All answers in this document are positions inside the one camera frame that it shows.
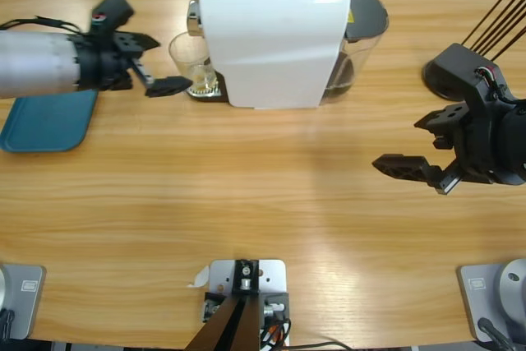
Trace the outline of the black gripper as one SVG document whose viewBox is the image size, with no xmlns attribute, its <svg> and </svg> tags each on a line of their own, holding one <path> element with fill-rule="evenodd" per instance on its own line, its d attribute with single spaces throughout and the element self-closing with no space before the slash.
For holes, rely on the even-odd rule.
<svg viewBox="0 0 526 351">
<path fill-rule="evenodd" d="M 439 150 L 452 149 L 455 159 L 445 168 L 430 165 L 424 156 L 384 154 L 372 162 L 384 175 L 425 182 L 446 195 L 461 181 L 503 183 L 504 167 L 496 153 L 496 127 L 503 115 L 497 103 L 466 100 L 430 112 L 414 126 L 435 136 Z"/>
<path fill-rule="evenodd" d="M 67 37 L 74 45 L 74 60 L 80 67 L 78 90 L 130 90 L 130 69 L 137 74 L 149 98 L 177 95 L 193 84 L 184 76 L 155 79 L 145 70 L 142 55 L 160 46 L 147 34 L 115 31 L 107 37 L 88 34 Z"/>
</svg>

